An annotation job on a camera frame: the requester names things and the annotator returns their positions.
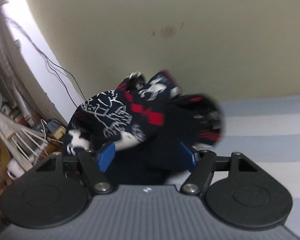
white wall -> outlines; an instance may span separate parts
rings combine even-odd
[[[37,44],[37,46],[53,62],[59,65],[49,45],[41,34],[29,10],[26,0],[9,0],[9,3],[3,5],[3,9],[5,14],[17,21],[31,36],[32,40]],[[69,122],[72,114],[76,109],[76,106],[70,100],[65,88],[63,87],[61,82],[59,82],[55,73],[47,69],[43,57],[40,56],[40,54],[34,49],[30,42],[13,25],[9,24],[9,27],[14,38],[21,41],[21,53],[35,78],[37,79],[38,83],[41,85],[45,93],[47,93],[49,99],[55,105],[59,113],[67,122]],[[66,84],[74,102],[77,105],[81,104],[81,97],[76,92],[71,81],[64,74],[64,71],[59,71],[59,75],[62,78],[63,82]]]
[[[27,1],[87,96],[162,68],[219,100],[300,93],[300,0]]]

white horse pattern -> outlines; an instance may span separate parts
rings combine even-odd
[[[151,93],[151,96],[149,97],[149,99],[147,101],[154,100],[159,93],[162,93],[167,88],[167,86],[164,84],[161,84],[161,83],[158,84],[158,82],[162,81],[162,80],[163,80],[163,77],[158,77],[158,78],[152,80],[150,82],[151,87],[149,87],[148,89],[142,89],[139,91],[140,97],[144,98],[145,93]]]
[[[81,132],[79,130],[69,130],[69,135],[72,136],[72,140],[67,145],[68,154],[75,155],[75,147],[82,147],[85,150],[90,148],[90,142],[84,138],[80,138]]]

beige wall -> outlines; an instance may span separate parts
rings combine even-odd
[[[219,100],[300,93],[300,0],[28,3],[58,61],[88,97],[131,71],[149,78],[163,68],[184,92]]]

gray striped fabric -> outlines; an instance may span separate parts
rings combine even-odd
[[[196,196],[173,186],[121,185],[95,196],[88,208],[54,228],[10,225],[0,240],[297,240],[285,227],[246,231],[215,219]]]
[[[248,99],[221,104],[225,134],[218,155],[239,151],[276,178],[292,194],[294,206],[286,226],[300,237],[300,96]],[[188,173],[172,176],[180,186]],[[215,174],[213,180],[227,173]]]

gray ribbed platform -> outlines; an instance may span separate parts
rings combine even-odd
[[[10,225],[0,240],[297,240],[285,227],[251,232],[216,220],[174,186],[120,186],[93,198],[76,219],[50,229]]]

